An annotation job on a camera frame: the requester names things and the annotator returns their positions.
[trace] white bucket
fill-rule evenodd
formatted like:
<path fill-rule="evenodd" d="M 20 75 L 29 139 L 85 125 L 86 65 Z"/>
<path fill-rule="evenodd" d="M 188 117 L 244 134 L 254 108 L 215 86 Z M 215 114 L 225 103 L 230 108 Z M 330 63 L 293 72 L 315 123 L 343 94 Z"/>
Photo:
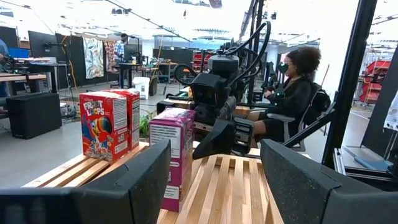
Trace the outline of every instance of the white bucket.
<path fill-rule="evenodd" d="M 139 98 L 148 100 L 149 97 L 149 82 L 150 78 L 147 77 L 134 77 L 132 79 L 135 89 L 139 91 Z"/>

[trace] cereal box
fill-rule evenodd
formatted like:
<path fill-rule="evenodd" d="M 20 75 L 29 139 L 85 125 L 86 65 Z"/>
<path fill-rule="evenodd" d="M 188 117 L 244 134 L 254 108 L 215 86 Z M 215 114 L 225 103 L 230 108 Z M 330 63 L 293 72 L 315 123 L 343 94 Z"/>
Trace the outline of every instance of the cereal box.
<path fill-rule="evenodd" d="M 125 96 L 127 99 L 127 129 L 129 133 L 128 150 L 134 149 L 139 144 L 139 92 L 135 89 L 110 89 L 104 90 Z M 138 130 L 138 138 L 133 132 Z"/>
<path fill-rule="evenodd" d="M 83 153 L 116 161 L 128 152 L 127 99 L 104 91 L 80 93 Z"/>
<path fill-rule="evenodd" d="M 191 182 L 193 122 L 195 112 L 181 108 L 167 108 L 149 123 L 149 141 L 161 139 L 171 142 L 169 182 L 166 186 L 162 208 L 179 212 Z"/>

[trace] white wall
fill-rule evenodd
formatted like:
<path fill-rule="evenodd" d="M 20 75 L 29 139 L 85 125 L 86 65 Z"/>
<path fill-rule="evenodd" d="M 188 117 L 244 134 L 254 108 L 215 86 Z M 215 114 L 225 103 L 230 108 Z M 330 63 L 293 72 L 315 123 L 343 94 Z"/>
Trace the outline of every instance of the white wall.
<path fill-rule="evenodd" d="M 358 0 L 336 0 L 325 4 L 320 20 L 324 25 L 319 29 L 321 63 L 315 76 L 315 82 L 321 84 L 325 76 L 327 66 L 330 65 L 323 83 L 323 89 L 333 100 L 335 91 L 341 79 L 343 64 L 346 57 L 347 46 L 353 26 Z"/>

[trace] desk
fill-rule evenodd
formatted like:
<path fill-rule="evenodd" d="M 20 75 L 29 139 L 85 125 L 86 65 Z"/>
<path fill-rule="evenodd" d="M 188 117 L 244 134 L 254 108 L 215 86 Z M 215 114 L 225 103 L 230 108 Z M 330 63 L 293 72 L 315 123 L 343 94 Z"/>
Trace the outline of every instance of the desk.
<path fill-rule="evenodd" d="M 171 83 L 171 71 L 172 71 L 172 66 L 175 67 L 175 66 L 177 66 L 177 65 L 178 65 L 178 64 L 177 64 L 177 63 L 174 63 L 174 62 L 170 62 L 170 63 L 163 63 L 163 62 L 160 62 L 160 63 L 158 63 L 158 66 L 159 66 L 159 67 L 160 67 L 160 66 L 166 66 L 166 67 L 167 67 L 167 75 L 164 75 L 164 74 L 160 73 L 159 77 L 167 77 L 167 81 L 168 81 L 168 83 L 170 84 L 170 83 Z"/>
<path fill-rule="evenodd" d="M 152 75 L 147 75 L 148 73 L 153 72 L 153 75 L 155 75 L 156 71 L 158 71 L 158 68 L 147 68 L 147 67 L 139 67 L 136 69 L 136 71 L 141 72 L 141 77 L 151 77 Z"/>
<path fill-rule="evenodd" d="M 142 65 L 133 63 L 119 63 L 119 65 L 112 66 L 118 68 L 119 71 L 119 88 L 124 88 L 124 71 L 127 70 L 127 88 L 132 88 L 132 69 L 135 68 L 138 72 L 138 68 Z"/>
<path fill-rule="evenodd" d="M 49 62 L 49 58 L 14 58 L 14 60 L 18 61 L 26 61 L 26 62 Z"/>
<path fill-rule="evenodd" d="M 58 93 L 58 85 L 57 85 L 57 76 L 55 72 L 58 71 L 59 67 L 65 67 L 65 73 L 67 71 L 67 64 L 65 63 L 31 63 L 31 66 L 28 68 L 30 73 L 50 73 L 50 83 L 51 83 L 51 92 Z"/>
<path fill-rule="evenodd" d="M 148 148 L 140 145 L 113 164 L 79 155 L 23 187 L 79 187 Z M 191 186 L 182 210 L 161 209 L 158 224 L 283 223 L 259 159 L 215 155 L 192 163 Z"/>
<path fill-rule="evenodd" d="M 39 80 L 45 80 L 47 78 L 46 75 L 38 74 L 38 75 L 29 75 L 29 80 L 27 84 L 29 85 L 30 92 L 36 93 L 39 91 Z M 14 82 L 14 81 L 26 81 L 26 76 L 21 74 L 10 74 L 10 73 L 0 73 L 0 82 Z M 17 95 L 17 90 L 14 88 L 13 83 L 8 85 L 9 92 L 12 96 Z"/>

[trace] ceiling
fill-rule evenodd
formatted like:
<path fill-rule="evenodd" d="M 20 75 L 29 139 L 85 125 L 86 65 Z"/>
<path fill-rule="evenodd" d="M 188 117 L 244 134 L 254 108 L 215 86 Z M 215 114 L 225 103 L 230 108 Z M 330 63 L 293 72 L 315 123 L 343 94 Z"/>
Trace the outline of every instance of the ceiling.
<path fill-rule="evenodd" d="M 232 38 L 238 36 L 244 12 L 250 5 L 250 0 L 111 0 L 157 24 L 154 25 L 133 14 L 112 14 L 113 9 L 120 7 L 109 1 L 51 0 L 52 10 L 47 0 L 5 1 L 0 1 L 0 7 L 8 8 L 0 8 L 0 26 L 18 27 L 23 38 L 27 37 L 28 29 L 98 35 L 126 32 L 146 39 L 170 34 L 157 25 L 187 39 L 212 35 Z M 277 19 L 272 21 L 271 40 L 285 45 L 317 41 L 330 24 L 352 22 L 357 3 L 358 0 L 268 0 L 264 11 L 268 15 L 277 13 Z M 397 8 L 398 1 L 379 1 L 368 42 L 396 45 L 397 31 L 393 27 L 398 25 Z M 10 11 L 14 17 L 1 15 Z"/>

